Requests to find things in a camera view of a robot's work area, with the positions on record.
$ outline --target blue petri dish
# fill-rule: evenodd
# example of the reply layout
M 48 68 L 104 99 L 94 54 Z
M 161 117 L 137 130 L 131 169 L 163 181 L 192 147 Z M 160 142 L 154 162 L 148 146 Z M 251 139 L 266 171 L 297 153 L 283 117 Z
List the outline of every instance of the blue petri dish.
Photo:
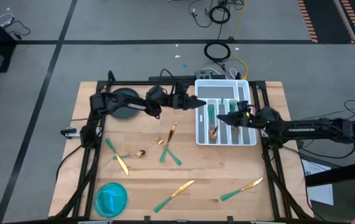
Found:
M 99 216 L 113 218 L 126 207 L 128 195 L 125 188 L 118 183 L 108 183 L 100 187 L 95 196 L 95 211 Z

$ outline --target green handle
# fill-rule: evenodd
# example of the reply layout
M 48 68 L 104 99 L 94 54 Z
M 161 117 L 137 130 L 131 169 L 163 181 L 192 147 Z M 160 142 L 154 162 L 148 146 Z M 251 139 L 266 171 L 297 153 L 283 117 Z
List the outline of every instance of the green handle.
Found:
M 182 165 L 182 161 L 180 161 L 168 148 L 166 148 L 166 150 L 168 150 L 169 154 L 178 166 Z
M 240 193 L 240 192 L 241 192 L 241 189 L 240 189 L 240 190 L 233 191 L 232 193 L 228 193 L 228 194 L 222 195 L 222 196 L 220 197 L 220 199 L 221 199 L 222 201 L 225 201 L 225 200 L 229 199 L 231 196 L 233 196 L 233 195 L 235 195 L 235 194 L 237 194 L 237 193 Z
M 123 159 L 123 158 L 131 157 L 131 155 L 123 155 L 120 157 L 121 157 L 121 159 Z
M 169 145 L 169 144 L 167 144 L 167 145 L 165 146 L 164 151 L 163 151 L 163 154 L 161 155 L 161 158 L 159 158 L 159 161 L 160 161 L 160 162 L 164 162 L 164 161 L 165 161 L 166 152 L 168 151 L 168 145 Z
M 209 119 L 211 121 L 211 124 L 215 124 L 215 106 L 214 105 L 209 105 L 208 106 L 208 114 L 209 114 Z
M 160 203 L 159 205 L 155 206 L 154 212 L 155 213 L 159 212 L 171 199 L 172 199 L 172 197 L 169 197 L 165 201 Z
M 109 138 L 105 139 L 105 142 L 107 142 L 108 146 L 111 148 L 111 150 L 116 153 L 113 144 L 111 144 L 111 140 Z
M 235 111 L 235 104 L 234 103 L 231 103 L 229 105 L 229 112 L 234 112 Z

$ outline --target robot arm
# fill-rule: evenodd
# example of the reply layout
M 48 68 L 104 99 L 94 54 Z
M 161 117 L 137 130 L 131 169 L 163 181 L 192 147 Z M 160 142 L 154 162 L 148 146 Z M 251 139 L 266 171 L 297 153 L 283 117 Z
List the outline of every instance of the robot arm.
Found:
M 284 121 L 273 108 L 264 107 L 253 115 L 250 109 L 253 106 L 248 101 L 238 102 L 237 105 L 238 111 L 217 117 L 231 126 L 263 129 L 278 148 L 289 140 L 330 139 L 344 144 L 355 141 L 355 124 L 348 119 Z
M 206 102 L 198 100 L 196 96 L 189 96 L 186 92 L 188 84 L 176 83 L 173 85 L 171 93 L 156 85 L 146 94 L 146 99 L 129 96 L 125 94 L 97 93 L 90 97 L 90 114 L 87 124 L 82 127 L 80 139 L 82 147 L 94 148 L 100 141 L 96 133 L 96 128 L 100 119 L 107 114 L 114 113 L 117 109 L 128 107 L 135 110 L 144 111 L 146 114 L 159 119 L 161 106 L 174 109 L 194 109 L 205 105 Z M 111 108 L 109 101 L 116 104 Z

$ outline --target wooden tabletop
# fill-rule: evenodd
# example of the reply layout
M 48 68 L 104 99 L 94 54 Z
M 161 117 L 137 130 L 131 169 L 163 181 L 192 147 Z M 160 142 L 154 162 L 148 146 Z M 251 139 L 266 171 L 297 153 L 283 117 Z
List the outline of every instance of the wooden tabletop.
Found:
M 80 84 L 72 119 L 88 117 L 89 97 L 95 93 L 96 85 L 96 82 Z M 136 90 L 142 98 L 151 88 L 146 85 L 113 86 L 111 90 L 126 87 Z M 190 86 L 188 93 L 194 94 L 194 86 Z M 267 93 L 270 106 L 278 110 L 283 119 L 289 120 L 282 83 L 267 82 Z M 142 220 L 145 215 L 149 215 L 151 220 L 226 220 L 227 216 L 233 216 L 237 221 L 273 220 L 258 133 L 256 146 L 199 146 L 196 144 L 195 110 L 162 110 L 161 119 L 145 113 L 139 113 L 129 120 L 118 120 L 111 116 L 106 118 L 103 138 L 110 138 L 120 155 L 146 151 L 145 157 L 124 159 L 130 171 L 130 175 L 126 176 L 119 163 L 112 159 L 114 153 L 107 144 L 102 144 L 95 192 L 106 183 L 117 182 L 128 193 L 128 204 L 115 220 Z M 181 166 L 176 165 L 170 155 L 166 156 L 164 163 L 160 163 L 163 148 L 154 141 L 158 135 L 165 141 L 174 122 L 178 124 L 169 148 L 182 161 Z M 85 123 L 73 121 L 71 125 L 78 127 Z M 79 144 L 79 138 L 67 140 L 64 157 Z M 296 149 L 294 142 L 288 142 L 286 146 Z M 298 154 L 281 149 L 280 155 L 287 189 L 304 211 L 313 216 L 306 203 L 305 180 Z M 68 158 L 62 166 L 49 215 L 59 212 L 77 188 L 82 157 L 83 149 Z M 240 189 L 260 177 L 264 177 L 264 180 L 258 186 L 224 202 L 220 200 L 221 195 Z M 196 182 L 174 197 L 160 212 L 153 212 L 155 206 L 188 180 Z M 282 198 L 277 187 L 276 192 L 280 215 L 284 217 Z M 86 197 L 87 191 L 82 197 L 80 215 L 83 215 Z M 90 218 L 104 219 L 97 215 L 94 208 Z

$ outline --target concrete floor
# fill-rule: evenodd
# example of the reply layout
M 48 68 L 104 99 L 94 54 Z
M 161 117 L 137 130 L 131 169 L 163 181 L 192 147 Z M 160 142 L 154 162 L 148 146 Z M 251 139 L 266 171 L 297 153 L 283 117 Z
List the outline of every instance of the concrete floor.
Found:
M 0 0 L 0 15 L 12 12 L 31 28 L 32 34 L 24 40 L 57 40 L 71 2 Z M 65 39 L 216 39 L 219 26 L 197 27 L 187 12 L 190 2 L 78 0 Z M 207 22 L 203 8 L 209 7 L 209 2 L 193 5 L 199 22 Z M 238 16 L 239 11 L 232 9 L 231 21 L 223 26 L 221 39 L 231 35 Z M 236 39 L 310 37 L 296 0 L 248 0 Z M 355 45 L 243 44 L 234 48 L 239 48 L 235 54 L 249 67 L 249 80 L 283 82 L 292 119 L 343 110 L 346 100 L 355 100 Z M 59 131 L 70 123 L 80 82 L 104 80 L 108 70 L 117 80 L 147 80 L 162 68 L 174 75 L 193 75 L 204 67 L 220 70 L 204 56 L 203 49 L 204 44 L 63 45 L 4 222 L 47 217 L 55 171 L 65 144 Z M 0 201 L 54 50 L 54 45 L 18 45 L 8 72 L 0 74 Z M 244 71 L 234 60 L 226 66 Z M 351 148 L 316 141 L 308 149 L 340 156 Z M 341 166 L 353 164 L 355 153 L 347 159 L 324 160 Z M 353 219 L 354 188 L 353 183 L 335 185 L 336 205 L 314 203 L 314 207 L 335 220 Z

